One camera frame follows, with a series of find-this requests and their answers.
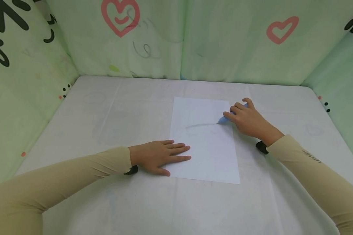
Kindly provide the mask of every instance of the green fabric wall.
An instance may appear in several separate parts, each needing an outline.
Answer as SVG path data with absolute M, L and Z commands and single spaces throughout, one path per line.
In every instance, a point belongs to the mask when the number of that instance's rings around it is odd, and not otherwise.
M 320 98 L 353 153 L 353 34 L 343 40 L 303 82 Z
M 1 182 L 17 171 L 78 73 L 57 23 L 47 23 L 52 20 L 45 2 L 37 3 L 43 12 L 32 1 L 19 5 L 22 8 L 11 1 L 0 4 L 0 12 L 4 4 L 22 19 L 13 20 L 8 10 L 0 19 Z M 48 42 L 51 30 L 55 39 Z
M 342 40 L 353 0 L 34 1 L 0 0 L 0 182 L 84 74 L 295 86 L 308 77 L 353 151 L 353 35 Z

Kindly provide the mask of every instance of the marker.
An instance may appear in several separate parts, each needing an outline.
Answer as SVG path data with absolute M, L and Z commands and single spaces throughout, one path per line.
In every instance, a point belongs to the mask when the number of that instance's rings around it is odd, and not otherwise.
M 218 120 L 218 122 L 217 122 L 217 124 L 223 124 L 223 123 L 225 123 L 225 122 L 227 122 L 227 121 L 229 121 L 229 119 L 227 118 L 227 117 L 222 117 L 222 118 L 220 118 L 219 120 Z

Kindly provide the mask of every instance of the sheet of paper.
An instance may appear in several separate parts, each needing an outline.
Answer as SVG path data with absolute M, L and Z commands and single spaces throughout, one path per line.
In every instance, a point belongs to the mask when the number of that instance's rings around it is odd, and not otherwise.
M 230 123 L 216 124 L 228 101 L 174 97 L 170 139 L 191 149 L 189 161 L 168 164 L 171 176 L 240 184 L 233 129 Z

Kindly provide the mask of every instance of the white tablecloth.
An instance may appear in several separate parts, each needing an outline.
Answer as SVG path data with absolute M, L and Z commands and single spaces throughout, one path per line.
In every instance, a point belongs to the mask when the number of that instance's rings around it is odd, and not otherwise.
M 17 174 L 116 146 L 169 139 L 175 96 L 244 97 L 285 134 L 353 184 L 353 155 L 306 87 L 80 77 Z M 327 215 L 258 140 L 234 130 L 240 185 L 110 176 L 44 213 L 44 234 L 337 234 Z

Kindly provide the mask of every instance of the arm sleeve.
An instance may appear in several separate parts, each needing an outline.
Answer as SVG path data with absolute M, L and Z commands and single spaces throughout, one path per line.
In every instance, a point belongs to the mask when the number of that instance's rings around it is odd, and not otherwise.
M 353 185 L 286 135 L 267 148 L 288 168 L 333 220 L 342 235 L 353 235 Z
M 96 180 L 130 171 L 119 147 L 15 176 L 0 185 L 0 235 L 42 234 L 42 213 Z

